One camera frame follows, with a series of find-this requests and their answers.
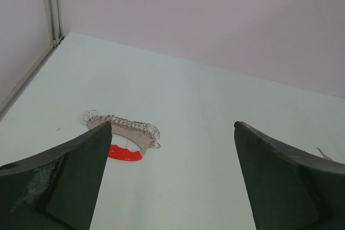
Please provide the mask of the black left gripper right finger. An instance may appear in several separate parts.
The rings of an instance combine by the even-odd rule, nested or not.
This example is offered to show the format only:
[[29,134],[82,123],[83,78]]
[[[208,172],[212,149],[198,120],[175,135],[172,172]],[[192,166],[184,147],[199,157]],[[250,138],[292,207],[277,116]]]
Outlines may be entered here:
[[234,124],[256,229],[344,229],[344,164]]

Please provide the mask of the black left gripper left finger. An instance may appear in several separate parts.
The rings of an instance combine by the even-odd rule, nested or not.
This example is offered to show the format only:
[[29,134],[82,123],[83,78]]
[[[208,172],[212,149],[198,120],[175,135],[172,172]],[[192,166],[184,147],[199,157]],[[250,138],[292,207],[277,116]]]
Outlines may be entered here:
[[1,166],[1,229],[89,229],[111,141],[105,122]]

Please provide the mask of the red-handled metal keyring holder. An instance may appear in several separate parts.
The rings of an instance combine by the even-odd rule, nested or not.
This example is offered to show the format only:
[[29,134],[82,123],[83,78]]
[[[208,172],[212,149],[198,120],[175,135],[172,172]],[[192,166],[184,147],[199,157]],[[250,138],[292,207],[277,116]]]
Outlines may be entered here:
[[108,157],[112,159],[137,162],[143,159],[148,149],[159,149],[161,147],[158,142],[161,136],[160,130],[150,123],[131,121],[115,115],[99,115],[96,110],[84,112],[80,122],[87,126],[88,129],[93,129],[105,122],[109,122],[113,135],[124,137],[138,147],[138,150],[131,151],[127,147],[124,148],[117,144],[112,144],[108,153]]

